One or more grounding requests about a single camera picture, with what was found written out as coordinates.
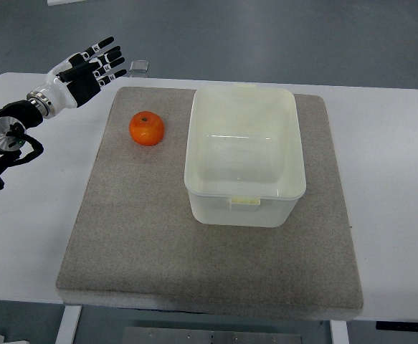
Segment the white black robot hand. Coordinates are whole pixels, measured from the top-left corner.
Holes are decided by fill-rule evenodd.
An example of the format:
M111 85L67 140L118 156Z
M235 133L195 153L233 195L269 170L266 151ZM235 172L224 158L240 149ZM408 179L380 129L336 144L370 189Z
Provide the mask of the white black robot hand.
M113 42L113 37L107 37L60 62L47 73L45 83L27 95L27 101L44 119L89 102L104 86L127 74L119 69L125 59Z

